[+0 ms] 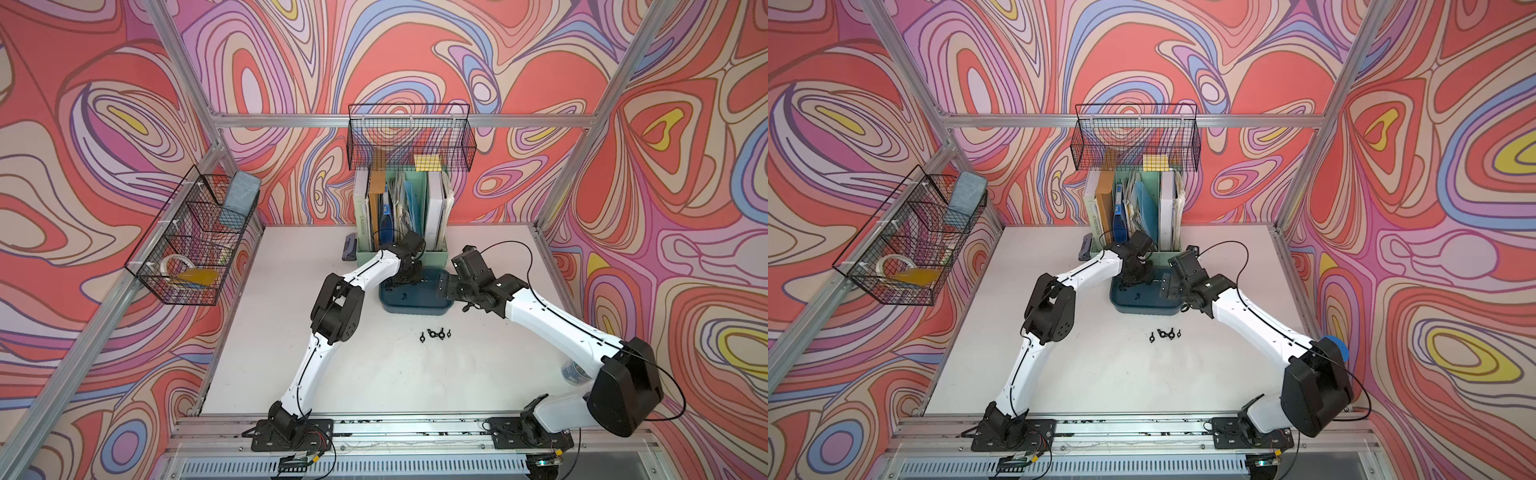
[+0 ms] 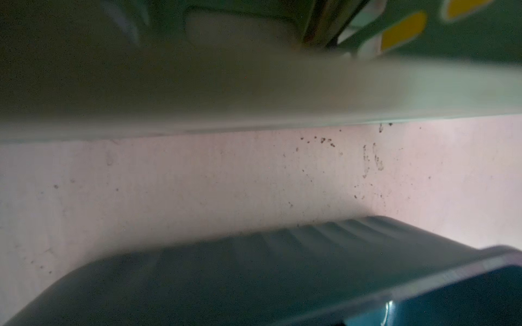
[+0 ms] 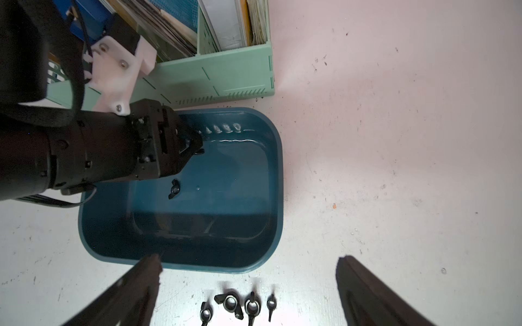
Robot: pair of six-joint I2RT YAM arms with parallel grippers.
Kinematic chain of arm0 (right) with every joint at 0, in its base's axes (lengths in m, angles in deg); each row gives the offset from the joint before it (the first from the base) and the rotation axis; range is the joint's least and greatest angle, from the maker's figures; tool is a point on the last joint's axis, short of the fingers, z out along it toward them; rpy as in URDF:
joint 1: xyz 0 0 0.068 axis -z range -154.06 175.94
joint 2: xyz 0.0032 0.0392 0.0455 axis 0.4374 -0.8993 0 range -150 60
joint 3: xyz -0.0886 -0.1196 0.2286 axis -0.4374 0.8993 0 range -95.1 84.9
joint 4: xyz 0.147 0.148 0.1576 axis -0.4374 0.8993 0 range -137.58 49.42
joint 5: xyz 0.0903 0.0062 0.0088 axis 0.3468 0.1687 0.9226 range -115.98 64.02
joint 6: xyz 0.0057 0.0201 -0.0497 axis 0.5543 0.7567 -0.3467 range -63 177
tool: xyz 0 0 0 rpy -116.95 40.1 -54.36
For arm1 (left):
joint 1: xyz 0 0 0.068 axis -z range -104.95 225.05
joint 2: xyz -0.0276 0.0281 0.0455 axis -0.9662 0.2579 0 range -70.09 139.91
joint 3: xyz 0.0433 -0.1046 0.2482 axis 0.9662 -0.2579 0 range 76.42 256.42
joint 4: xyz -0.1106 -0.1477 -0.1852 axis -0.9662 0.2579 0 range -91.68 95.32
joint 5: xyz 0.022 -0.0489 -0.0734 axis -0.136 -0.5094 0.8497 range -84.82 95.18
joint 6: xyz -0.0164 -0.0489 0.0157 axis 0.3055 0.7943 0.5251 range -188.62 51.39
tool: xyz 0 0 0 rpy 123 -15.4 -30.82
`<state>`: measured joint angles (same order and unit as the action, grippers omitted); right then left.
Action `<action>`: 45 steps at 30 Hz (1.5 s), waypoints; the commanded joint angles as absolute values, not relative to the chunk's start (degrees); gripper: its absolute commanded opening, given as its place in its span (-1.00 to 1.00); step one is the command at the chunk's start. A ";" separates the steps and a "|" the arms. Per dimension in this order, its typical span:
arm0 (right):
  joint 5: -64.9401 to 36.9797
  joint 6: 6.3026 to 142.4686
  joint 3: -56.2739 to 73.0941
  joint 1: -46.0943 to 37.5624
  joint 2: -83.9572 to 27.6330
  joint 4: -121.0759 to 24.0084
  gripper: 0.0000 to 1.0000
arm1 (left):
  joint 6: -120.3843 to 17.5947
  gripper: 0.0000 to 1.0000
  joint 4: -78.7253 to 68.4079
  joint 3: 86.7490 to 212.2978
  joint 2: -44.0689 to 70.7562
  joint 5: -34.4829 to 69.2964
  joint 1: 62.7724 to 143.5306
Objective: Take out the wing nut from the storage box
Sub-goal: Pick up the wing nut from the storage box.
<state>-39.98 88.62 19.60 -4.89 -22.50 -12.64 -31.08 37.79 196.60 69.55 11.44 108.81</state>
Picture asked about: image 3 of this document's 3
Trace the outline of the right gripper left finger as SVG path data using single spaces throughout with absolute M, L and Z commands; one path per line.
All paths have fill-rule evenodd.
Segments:
M 149 325 L 162 271 L 158 254 L 142 258 L 65 325 Z

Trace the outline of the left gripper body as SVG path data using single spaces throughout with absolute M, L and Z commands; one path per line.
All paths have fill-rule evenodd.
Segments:
M 199 132 L 162 103 L 143 99 L 130 114 L 83 111 L 78 116 L 85 148 L 85 180 L 115 182 L 176 175 L 203 148 Z

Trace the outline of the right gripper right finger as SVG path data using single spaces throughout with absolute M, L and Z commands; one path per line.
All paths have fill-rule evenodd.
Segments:
M 348 325 L 432 325 L 355 257 L 339 258 L 336 281 Z

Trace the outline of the teal plastic storage tray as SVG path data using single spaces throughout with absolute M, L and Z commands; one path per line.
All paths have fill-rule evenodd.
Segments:
M 201 155 L 170 177 L 100 183 L 80 208 L 84 248 L 103 262 L 159 254 L 177 270 L 244 273 L 275 252 L 284 224 L 284 170 L 273 122 L 250 108 L 183 110 Z M 172 180 L 180 193 L 168 199 Z

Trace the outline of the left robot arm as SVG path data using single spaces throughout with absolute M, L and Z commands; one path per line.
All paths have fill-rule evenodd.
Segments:
M 50 198 L 101 182 L 176 175 L 202 154 L 201 135 L 171 108 L 132 102 L 156 50 L 118 14 L 95 42 L 77 46 L 72 2 L 1 2 L 1 199 L 69 208 Z

